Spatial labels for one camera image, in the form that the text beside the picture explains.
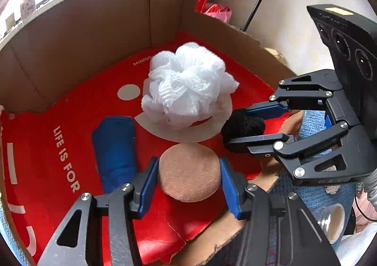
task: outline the blue cloth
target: blue cloth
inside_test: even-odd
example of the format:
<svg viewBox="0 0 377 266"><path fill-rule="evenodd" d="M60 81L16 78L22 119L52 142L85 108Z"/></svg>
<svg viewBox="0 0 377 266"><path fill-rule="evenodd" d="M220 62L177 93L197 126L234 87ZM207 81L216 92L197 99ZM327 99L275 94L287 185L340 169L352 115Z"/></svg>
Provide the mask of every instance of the blue cloth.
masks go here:
<svg viewBox="0 0 377 266"><path fill-rule="evenodd" d="M104 193L132 183L137 173L133 118L105 117L92 132L92 142Z"/></svg>

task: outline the round beige sponge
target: round beige sponge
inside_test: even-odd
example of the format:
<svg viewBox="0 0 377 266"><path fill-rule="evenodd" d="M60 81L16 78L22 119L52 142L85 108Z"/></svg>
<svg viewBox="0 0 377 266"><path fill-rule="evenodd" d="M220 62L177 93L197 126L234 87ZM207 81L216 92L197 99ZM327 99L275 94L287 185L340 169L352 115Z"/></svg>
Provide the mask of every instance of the round beige sponge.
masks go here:
<svg viewBox="0 0 377 266"><path fill-rule="evenodd" d="M160 157L158 167L163 192L182 202L198 202L219 188L221 171L214 151L196 143L176 144Z"/></svg>

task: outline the torn cardboard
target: torn cardboard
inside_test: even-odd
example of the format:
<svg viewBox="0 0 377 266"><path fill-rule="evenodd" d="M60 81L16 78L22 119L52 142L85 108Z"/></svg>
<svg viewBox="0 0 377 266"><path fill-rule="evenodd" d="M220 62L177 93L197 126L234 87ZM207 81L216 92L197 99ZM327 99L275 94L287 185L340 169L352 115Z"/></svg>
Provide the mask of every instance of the torn cardboard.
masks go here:
<svg viewBox="0 0 377 266"><path fill-rule="evenodd" d="M194 12L195 5L196 0L62 1L28 22L0 51L0 104L12 113L43 112L87 78L131 54L172 42L180 30L219 49L273 89L294 75L257 41ZM269 171L253 182L267 190L276 180L276 171ZM34 265L12 223L2 181L0 191L13 235ZM172 264L204 264L241 229L242 222L225 213Z"/></svg>

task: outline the white bath sponge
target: white bath sponge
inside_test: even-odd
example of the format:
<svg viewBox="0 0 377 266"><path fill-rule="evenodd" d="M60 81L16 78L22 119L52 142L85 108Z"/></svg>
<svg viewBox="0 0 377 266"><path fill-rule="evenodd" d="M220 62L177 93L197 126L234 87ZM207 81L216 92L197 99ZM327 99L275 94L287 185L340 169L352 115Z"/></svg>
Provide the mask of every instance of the white bath sponge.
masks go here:
<svg viewBox="0 0 377 266"><path fill-rule="evenodd" d="M154 122L173 128L218 114L224 95L233 93L239 83L225 72L224 61L197 43L182 45L176 53L162 51L150 62L149 93L141 107Z"/></svg>

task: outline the white circle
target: white circle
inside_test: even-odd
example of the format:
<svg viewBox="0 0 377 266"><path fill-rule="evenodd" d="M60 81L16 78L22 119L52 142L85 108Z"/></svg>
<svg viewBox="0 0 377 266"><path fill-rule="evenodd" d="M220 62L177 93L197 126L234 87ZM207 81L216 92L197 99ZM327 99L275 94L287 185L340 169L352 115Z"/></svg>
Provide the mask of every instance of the white circle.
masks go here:
<svg viewBox="0 0 377 266"><path fill-rule="evenodd" d="M283 146L284 146L284 144L283 144L282 141L277 141L277 142L274 143L274 149L276 149L276 150L282 149Z"/></svg>
<svg viewBox="0 0 377 266"><path fill-rule="evenodd" d="M140 95L140 88L136 84L126 84L118 90L118 97L122 100L132 100Z"/></svg>
<svg viewBox="0 0 377 266"><path fill-rule="evenodd" d="M298 167L295 169L293 173L297 178L301 178L305 174L305 169L303 169L302 167Z"/></svg>

